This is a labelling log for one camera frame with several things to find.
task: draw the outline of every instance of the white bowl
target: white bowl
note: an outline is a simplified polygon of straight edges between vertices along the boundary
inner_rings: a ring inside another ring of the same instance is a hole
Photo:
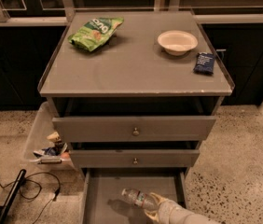
[[[183,31],[168,31],[158,37],[159,44],[173,56],[181,56],[198,45],[197,38]]]

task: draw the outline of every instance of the chip bag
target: chip bag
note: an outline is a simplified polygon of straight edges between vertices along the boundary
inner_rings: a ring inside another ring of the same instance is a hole
[[[80,27],[68,41],[79,49],[94,51],[102,46],[123,23],[123,18],[96,18]]]

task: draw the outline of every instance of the cabinet handle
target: cabinet handle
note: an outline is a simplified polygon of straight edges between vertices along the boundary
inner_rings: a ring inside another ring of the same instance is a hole
[[[140,134],[140,131],[138,130],[138,128],[137,127],[134,127],[133,128],[133,131],[132,131],[132,135],[133,136],[138,136]]]
[[[138,159],[137,159],[137,158],[134,158],[132,163],[133,163],[134,165],[138,164]]]

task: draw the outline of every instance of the brown speckled floor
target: brown speckled floor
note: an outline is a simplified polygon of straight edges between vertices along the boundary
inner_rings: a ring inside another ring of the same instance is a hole
[[[17,176],[24,144],[36,112],[0,112],[0,179],[7,184]],[[39,170],[25,166],[27,175]],[[36,223],[79,223],[83,182],[75,170],[52,171],[62,182],[57,202],[50,203]],[[43,190],[34,201],[18,195],[7,223],[33,223],[53,197],[56,181],[36,177]],[[224,224],[263,224],[263,116],[253,105],[222,106],[201,155],[187,176],[192,211]],[[25,193],[34,194],[35,185]],[[0,201],[6,192],[0,188]]]

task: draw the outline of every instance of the power cord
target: power cord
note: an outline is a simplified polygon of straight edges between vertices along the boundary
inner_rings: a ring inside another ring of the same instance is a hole
[[[41,185],[40,185],[39,183],[37,183],[37,182],[29,179],[29,178],[31,178],[32,176],[35,176],[35,175],[51,175],[51,176],[53,176],[53,177],[57,180],[57,182],[58,182],[58,188],[57,188],[57,189],[55,190],[55,192],[54,192],[54,193],[55,193],[54,197],[53,197],[52,199],[50,199],[50,200],[45,204],[45,206],[42,208],[40,214],[38,215],[37,219],[33,222],[33,224],[35,224],[35,223],[38,221],[38,219],[40,219],[42,213],[44,212],[44,210],[46,209],[46,207],[48,206],[48,204],[51,203],[51,202],[55,202],[55,201],[57,200],[57,196],[59,195],[60,190],[61,190],[61,183],[60,183],[59,178],[58,178],[56,175],[54,175],[54,174],[52,174],[52,173],[49,173],[49,172],[39,172],[39,173],[35,173],[35,174],[32,174],[32,175],[26,176],[25,179],[24,179],[24,181],[23,181],[22,184],[21,184],[21,185],[23,186],[23,185],[25,185],[27,182],[32,182],[32,183],[34,183],[34,184],[36,184],[36,185],[38,186],[38,192],[37,192],[36,195],[34,195],[33,197],[27,197],[27,196],[25,196],[25,195],[22,194],[22,191],[21,191],[21,189],[20,189],[20,196],[21,196],[22,198],[24,198],[24,199],[26,199],[26,200],[28,200],[28,201],[31,202],[31,201],[35,200],[35,199],[39,196],[39,194],[40,194],[40,192],[41,192],[41,190],[42,190]],[[3,185],[1,184],[1,181],[0,181],[0,187],[1,187],[2,189],[5,189],[6,187],[12,185],[13,183],[14,183],[14,182],[11,182],[11,183],[8,183],[8,184],[6,184],[6,185],[3,186]]]

